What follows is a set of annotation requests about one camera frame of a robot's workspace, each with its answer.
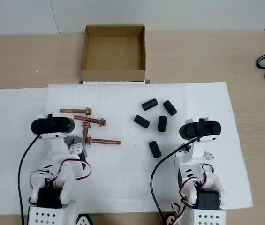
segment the cardboard box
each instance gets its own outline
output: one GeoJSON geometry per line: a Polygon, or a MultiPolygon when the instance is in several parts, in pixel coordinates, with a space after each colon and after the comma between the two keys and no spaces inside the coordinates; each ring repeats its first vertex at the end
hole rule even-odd
{"type": "Polygon", "coordinates": [[[143,82],[146,72],[143,25],[87,25],[81,66],[83,81],[143,82]]]}

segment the bolt head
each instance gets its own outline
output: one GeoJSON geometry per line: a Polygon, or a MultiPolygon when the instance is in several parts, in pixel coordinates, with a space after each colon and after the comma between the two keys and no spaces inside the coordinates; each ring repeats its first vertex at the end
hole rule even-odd
{"type": "Polygon", "coordinates": [[[91,124],[89,122],[83,122],[83,128],[91,128],[91,124]]]}
{"type": "Polygon", "coordinates": [[[102,118],[100,120],[100,126],[105,126],[105,125],[106,125],[106,120],[102,118]]]}
{"type": "Polygon", "coordinates": [[[90,108],[86,108],[85,109],[85,114],[88,116],[88,115],[91,115],[91,109],[90,108]]]}

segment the white wire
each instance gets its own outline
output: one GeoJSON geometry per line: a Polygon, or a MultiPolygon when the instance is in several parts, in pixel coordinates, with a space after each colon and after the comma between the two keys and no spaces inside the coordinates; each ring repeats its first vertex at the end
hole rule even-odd
{"type": "Polygon", "coordinates": [[[45,177],[45,179],[46,179],[46,178],[50,179],[50,178],[53,177],[53,175],[52,175],[50,172],[47,172],[47,171],[42,171],[42,170],[35,170],[35,171],[32,171],[32,172],[31,172],[31,175],[30,175],[30,177],[29,177],[29,184],[30,184],[30,187],[31,187],[32,189],[33,189],[33,185],[32,185],[31,178],[32,178],[33,174],[35,174],[35,173],[37,173],[37,172],[39,173],[38,175],[39,175],[40,177],[43,177],[43,175],[45,175],[45,173],[48,174],[48,175],[50,175],[50,177],[45,177]]]}

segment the robotic hand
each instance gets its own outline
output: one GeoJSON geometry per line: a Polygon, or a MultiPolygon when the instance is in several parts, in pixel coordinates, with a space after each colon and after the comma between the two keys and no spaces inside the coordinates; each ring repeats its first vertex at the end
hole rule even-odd
{"type": "Polygon", "coordinates": [[[221,210],[225,203],[225,191],[214,173],[212,145],[221,133],[221,126],[210,118],[188,120],[180,128],[182,138],[190,140],[203,136],[191,146],[176,153],[178,183],[181,203],[173,203],[176,216],[167,219],[167,225],[224,225],[226,213],[221,210]]]}
{"type": "Polygon", "coordinates": [[[75,123],[71,118],[48,115],[31,125],[35,134],[48,146],[48,154],[40,169],[30,176],[32,194],[29,202],[28,225],[37,223],[75,225],[77,213],[69,193],[76,180],[91,173],[85,161],[85,141],[72,134],[75,123]]]}
{"type": "Polygon", "coordinates": [[[41,162],[41,169],[31,173],[30,183],[33,189],[30,201],[36,203],[40,188],[45,188],[46,183],[52,181],[55,187],[61,189],[61,205],[67,205],[76,177],[83,177],[82,164],[77,162],[80,162],[79,155],[85,152],[85,143],[78,136],[46,137],[43,140],[49,142],[50,147],[47,157],[41,162]],[[68,146],[66,142],[71,141],[70,139],[77,143],[68,146]]]}

